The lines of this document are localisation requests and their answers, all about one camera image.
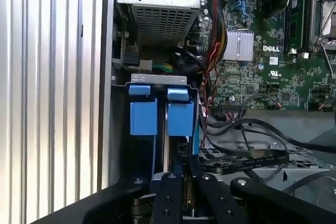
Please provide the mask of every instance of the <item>green circuit board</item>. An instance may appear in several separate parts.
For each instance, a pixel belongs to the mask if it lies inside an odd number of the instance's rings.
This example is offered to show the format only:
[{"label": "green circuit board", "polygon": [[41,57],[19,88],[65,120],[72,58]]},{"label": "green circuit board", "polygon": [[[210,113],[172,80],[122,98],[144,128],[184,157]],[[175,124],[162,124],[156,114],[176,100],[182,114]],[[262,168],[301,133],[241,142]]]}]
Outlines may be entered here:
[{"label": "green circuit board", "polygon": [[[286,47],[302,47],[306,0],[291,0],[290,9],[268,19],[259,18],[260,0],[242,0],[249,15],[245,22],[234,10],[236,1],[229,0],[223,10],[226,24],[228,30],[254,32],[254,58],[249,62],[219,62],[216,103],[238,105],[253,94],[265,93],[278,100],[283,110],[314,111],[335,97],[336,80],[331,78],[322,53],[311,53],[309,59],[285,53]],[[206,47],[209,28],[203,26],[200,33]],[[329,59],[336,68],[336,55],[329,54]],[[255,99],[250,108],[269,109],[270,104],[267,99]]]}]

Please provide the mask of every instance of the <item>screw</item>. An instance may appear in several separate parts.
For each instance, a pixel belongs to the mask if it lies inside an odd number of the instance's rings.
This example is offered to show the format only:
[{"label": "screw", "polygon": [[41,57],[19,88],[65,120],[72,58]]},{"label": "screw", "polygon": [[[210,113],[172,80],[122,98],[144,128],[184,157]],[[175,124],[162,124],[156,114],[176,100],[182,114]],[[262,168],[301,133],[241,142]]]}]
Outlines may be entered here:
[{"label": "screw", "polygon": [[245,180],[243,180],[243,179],[238,180],[238,184],[240,184],[241,186],[245,186],[246,183],[247,182]]},{"label": "screw", "polygon": [[139,184],[142,184],[143,181],[142,181],[141,179],[137,178],[136,181],[134,181],[134,183],[135,183],[136,185],[139,185]]},{"label": "screw", "polygon": [[168,178],[176,178],[176,176],[174,174],[169,174]]},{"label": "screw", "polygon": [[168,216],[170,215],[170,211],[168,209],[163,210],[162,214]]},{"label": "screw", "polygon": [[207,174],[204,174],[204,175],[202,176],[202,178],[204,178],[205,180],[208,180],[208,179],[210,179],[210,176],[207,175]]},{"label": "screw", "polygon": [[125,31],[124,36],[125,36],[125,39],[128,39],[130,37],[130,32],[129,31]]}]

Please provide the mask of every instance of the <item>power supply vent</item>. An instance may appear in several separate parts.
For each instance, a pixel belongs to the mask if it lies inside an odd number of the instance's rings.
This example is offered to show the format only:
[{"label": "power supply vent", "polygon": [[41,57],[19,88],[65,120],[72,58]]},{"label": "power supply vent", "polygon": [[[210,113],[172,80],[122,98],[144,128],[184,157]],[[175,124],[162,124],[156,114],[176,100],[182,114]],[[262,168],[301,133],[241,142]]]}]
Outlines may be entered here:
[{"label": "power supply vent", "polygon": [[176,46],[190,29],[198,11],[133,5],[140,43],[150,47]]}]

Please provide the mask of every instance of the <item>motherboard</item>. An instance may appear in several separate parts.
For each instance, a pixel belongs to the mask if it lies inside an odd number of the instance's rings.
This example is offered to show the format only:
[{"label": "motherboard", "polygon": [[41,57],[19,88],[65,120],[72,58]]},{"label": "motherboard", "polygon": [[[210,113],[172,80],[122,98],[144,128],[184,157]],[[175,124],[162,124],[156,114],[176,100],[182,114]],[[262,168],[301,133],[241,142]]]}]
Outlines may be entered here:
[{"label": "motherboard", "polygon": [[[222,0],[229,42],[239,33],[253,35],[253,51],[251,56],[241,52],[240,58],[239,53],[235,58],[230,54],[230,47],[237,45],[228,43],[226,54],[217,65],[219,79],[215,104],[240,105],[249,96],[263,93],[279,101],[283,110],[317,111],[325,104],[321,111],[334,111],[332,102],[327,102],[336,97],[336,75],[333,74],[336,51],[333,48],[325,50],[331,42],[326,42],[326,46],[321,48],[314,48],[317,44],[311,43],[320,37],[319,31],[326,23],[329,33],[332,33],[333,22],[336,25],[334,2],[328,1],[328,6],[316,11],[312,9],[318,8],[312,7],[313,0],[289,0],[285,8],[268,17],[263,13],[266,9],[263,1]],[[196,41],[200,51],[206,49],[211,29],[206,1],[202,7],[188,35],[191,41]],[[315,37],[309,30],[312,26],[317,30]],[[240,46],[246,48],[243,37],[239,39]],[[211,73],[211,79],[215,81],[215,71]],[[255,98],[250,108],[272,109],[269,105],[267,99]]]}]

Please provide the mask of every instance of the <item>hole in black bracket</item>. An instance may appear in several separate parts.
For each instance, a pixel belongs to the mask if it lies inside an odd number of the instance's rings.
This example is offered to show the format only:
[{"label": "hole in black bracket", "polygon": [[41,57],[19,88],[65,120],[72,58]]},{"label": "hole in black bracket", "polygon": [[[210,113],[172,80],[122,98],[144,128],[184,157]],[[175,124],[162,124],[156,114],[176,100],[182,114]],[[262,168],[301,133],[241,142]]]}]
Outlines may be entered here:
[{"label": "hole in black bracket", "polygon": [[162,213],[162,214],[168,216],[168,215],[170,215],[170,212],[169,212],[168,209],[166,209],[166,210],[163,210],[163,213]]},{"label": "hole in black bracket", "polygon": [[287,180],[287,178],[288,178],[288,175],[287,175],[287,173],[286,173],[286,172],[284,172],[284,175],[283,175],[283,177],[282,177],[282,181],[286,181],[286,180]]},{"label": "hole in black bracket", "polygon": [[227,211],[226,211],[226,215],[227,215],[228,217],[232,217],[232,216],[233,216],[233,213],[232,213],[230,210],[227,210]]}]

